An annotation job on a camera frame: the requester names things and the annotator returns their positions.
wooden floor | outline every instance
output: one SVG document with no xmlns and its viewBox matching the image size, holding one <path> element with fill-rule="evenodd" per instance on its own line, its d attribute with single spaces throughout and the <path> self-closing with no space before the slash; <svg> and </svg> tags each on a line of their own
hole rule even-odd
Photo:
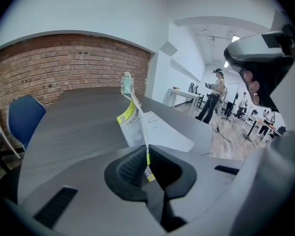
<svg viewBox="0 0 295 236">
<path fill-rule="evenodd" d="M 184 103 L 175 107 L 175 109 L 187 115 L 190 106 L 191 103 Z M 200 111 L 200 109 L 194 111 L 193 116 L 198 116 Z M 210 150 L 211 154 L 209 154 L 209 156 L 243 161 L 245 160 L 245 157 L 255 149 L 263 148 L 266 146 L 266 143 L 262 143 L 261 138 L 256 136 L 258 132 L 257 127 L 255 127 L 255 129 L 250 134 L 250 138 L 252 140 L 251 142 L 246 140 L 242 135 L 242 133 L 247 134 L 251 126 L 246 127 L 246 130 L 241 129 L 241 126 L 244 123 L 243 120 L 238 120 L 234 116 L 229 117 L 229 119 L 232 121 L 231 123 L 227 120 L 221 119 L 218 127 L 220 133 L 230 142 L 228 142 L 220 134 L 215 132 L 219 118 L 215 113 L 213 114 L 213 117 L 209 123 L 213 127 Z"/>
<path fill-rule="evenodd" d="M 24 157 L 24 152 L 23 153 L 19 153 L 21 159 L 18 159 L 14 154 L 12 155 L 6 155 L 2 157 L 2 160 L 4 161 L 4 163 L 6 164 L 6 166 L 12 170 L 13 168 L 19 166 L 22 161 L 23 161 L 23 157 Z M 0 179 L 5 175 L 5 171 L 3 168 L 1 168 L 0 166 Z"/>
</svg>

ceiling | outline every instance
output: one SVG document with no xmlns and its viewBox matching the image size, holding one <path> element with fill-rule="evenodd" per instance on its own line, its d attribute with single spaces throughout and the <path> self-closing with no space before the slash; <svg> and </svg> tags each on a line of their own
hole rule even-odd
<svg viewBox="0 0 295 236">
<path fill-rule="evenodd" d="M 223 25 L 193 25 L 188 28 L 195 35 L 206 65 L 218 67 L 224 66 L 224 50 L 232 42 L 234 35 L 243 38 L 256 34 L 246 29 Z"/>
</svg>

black stand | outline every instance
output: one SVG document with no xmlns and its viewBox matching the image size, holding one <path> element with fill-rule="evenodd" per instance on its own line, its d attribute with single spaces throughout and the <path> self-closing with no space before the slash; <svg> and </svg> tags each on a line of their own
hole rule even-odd
<svg viewBox="0 0 295 236">
<path fill-rule="evenodd" d="M 193 88 L 194 85 L 195 85 L 194 83 L 191 83 L 191 84 L 190 84 L 189 92 L 194 93 L 194 88 Z M 191 99 L 191 100 L 187 101 L 187 103 L 192 103 L 193 100 L 194 100 L 194 99 Z"/>
<path fill-rule="evenodd" d="M 225 109 L 225 111 L 227 112 L 226 118 L 222 117 L 224 120 L 228 120 L 230 123 L 232 121 L 230 119 L 228 119 L 228 117 L 229 117 L 229 114 L 230 114 L 230 116 L 232 115 L 232 110 L 233 110 L 233 107 L 235 105 L 235 101 L 236 101 L 236 98 L 234 99 L 234 102 L 233 102 L 233 104 L 232 104 L 232 106 L 230 108 L 230 111 Z"/>
<path fill-rule="evenodd" d="M 252 142 L 252 140 L 250 139 L 250 134 L 251 134 L 251 132 L 252 132 L 252 130 L 254 129 L 254 127 L 255 127 L 255 125 L 256 125 L 256 120 L 255 120 L 255 122 L 254 122 L 254 124 L 252 125 L 252 127 L 251 127 L 251 129 L 249 130 L 249 133 L 248 133 L 248 135 L 246 135 L 246 134 L 242 134 L 243 136 L 244 136 L 244 138 L 246 138 L 247 140 L 249 140 L 249 141 L 251 141 Z"/>
<path fill-rule="evenodd" d="M 239 169 L 223 166 L 223 165 L 218 165 L 214 168 L 215 170 L 226 172 L 232 175 L 237 175 Z"/>
<path fill-rule="evenodd" d="M 200 104 L 199 104 L 199 105 L 197 105 L 197 107 L 198 107 L 198 108 L 200 108 L 200 107 L 201 107 L 201 105 L 202 105 L 202 102 L 203 102 L 203 98 L 204 98 L 204 95 L 202 95 L 202 97 L 200 97 L 200 98 L 199 98 L 199 100 L 200 100 Z"/>
</svg>

white wall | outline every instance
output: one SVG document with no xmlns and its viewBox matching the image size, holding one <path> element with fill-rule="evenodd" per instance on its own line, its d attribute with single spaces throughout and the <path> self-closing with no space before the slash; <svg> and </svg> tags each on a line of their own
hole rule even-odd
<svg viewBox="0 0 295 236">
<path fill-rule="evenodd" d="M 0 46 L 44 32 L 82 31 L 157 52 L 167 40 L 165 10 L 166 0 L 14 0 L 0 21 Z"/>
<path fill-rule="evenodd" d="M 210 94 L 211 90 L 207 89 L 204 84 L 205 82 L 207 83 L 214 83 L 216 81 L 216 76 L 215 76 L 215 73 L 212 73 L 213 70 L 215 70 L 217 67 L 212 67 L 212 66 L 208 66 L 205 70 L 205 73 L 202 77 L 202 86 L 201 88 L 199 87 L 200 89 L 200 93 L 203 93 L 204 95 L 206 95 L 207 93 Z M 225 84 L 227 86 L 227 84 L 235 84 L 235 83 L 238 83 L 239 84 L 239 87 L 238 87 L 238 94 L 239 94 L 239 97 L 238 97 L 238 100 L 236 100 L 235 104 L 236 104 L 236 107 L 233 109 L 233 113 L 235 111 L 235 113 L 237 112 L 237 109 L 238 109 L 238 103 L 240 102 L 240 99 L 243 97 L 243 93 L 246 92 L 247 93 L 247 99 L 248 99 L 248 107 L 247 107 L 247 113 L 248 114 L 251 114 L 252 110 L 255 109 L 258 111 L 258 114 L 257 116 L 260 118 L 260 119 L 264 119 L 263 117 L 263 111 L 267 108 L 263 108 L 263 107 L 259 107 L 259 106 L 256 106 L 249 94 L 248 94 L 248 90 L 246 88 L 246 85 L 245 83 L 243 82 L 243 80 L 241 79 L 241 77 L 239 75 L 235 75 L 235 74 L 232 74 L 232 73 L 229 73 L 229 72 L 225 72 Z M 284 123 L 284 120 L 281 116 L 280 113 L 276 113 L 275 114 L 275 123 L 273 125 L 276 129 L 278 129 L 280 126 L 286 126 L 285 123 Z"/>
<path fill-rule="evenodd" d="M 150 80 L 147 82 L 147 88 L 149 87 L 149 84 L 153 82 L 152 95 L 147 95 L 148 92 L 146 92 L 146 96 L 160 103 L 166 103 L 166 100 L 167 100 L 166 83 L 167 83 L 167 78 L 169 74 L 171 57 L 169 57 L 167 54 L 163 53 L 162 51 L 159 51 L 157 54 L 155 54 L 155 61 L 156 63 L 155 62 L 150 63 L 148 75 L 147 75 L 147 78 L 151 79 L 152 76 L 150 76 L 150 74 L 151 73 L 155 74 L 154 77 L 152 77 L 153 80 Z"/>
<path fill-rule="evenodd" d="M 271 28 L 274 0 L 168 0 L 169 15 L 178 26 L 220 24 L 253 32 Z"/>
<path fill-rule="evenodd" d="M 272 92 L 271 99 L 284 115 L 286 128 L 295 131 L 295 62 L 281 83 Z"/>
<path fill-rule="evenodd" d="M 167 77 L 167 88 L 173 86 L 181 88 L 182 91 L 189 91 L 193 82 L 198 85 L 205 70 L 204 57 L 195 41 L 195 36 L 186 27 L 177 27 L 170 24 L 169 42 L 177 48 L 172 56 L 169 74 Z M 178 96 L 175 105 L 185 102 L 187 99 Z"/>
</svg>

brick wall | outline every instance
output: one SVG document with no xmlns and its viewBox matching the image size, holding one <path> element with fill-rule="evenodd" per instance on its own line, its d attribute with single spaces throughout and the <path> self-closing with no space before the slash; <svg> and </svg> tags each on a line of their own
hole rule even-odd
<svg viewBox="0 0 295 236">
<path fill-rule="evenodd" d="M 0 123 L 11 101 L 31 94 L 48 108 L 65 90 L 119 87 L 129 71 L 136 93 L 145 93 L 150 53 L 120 41 L 80 34 L 32 38 L 0 50 Z"/>
</svg>

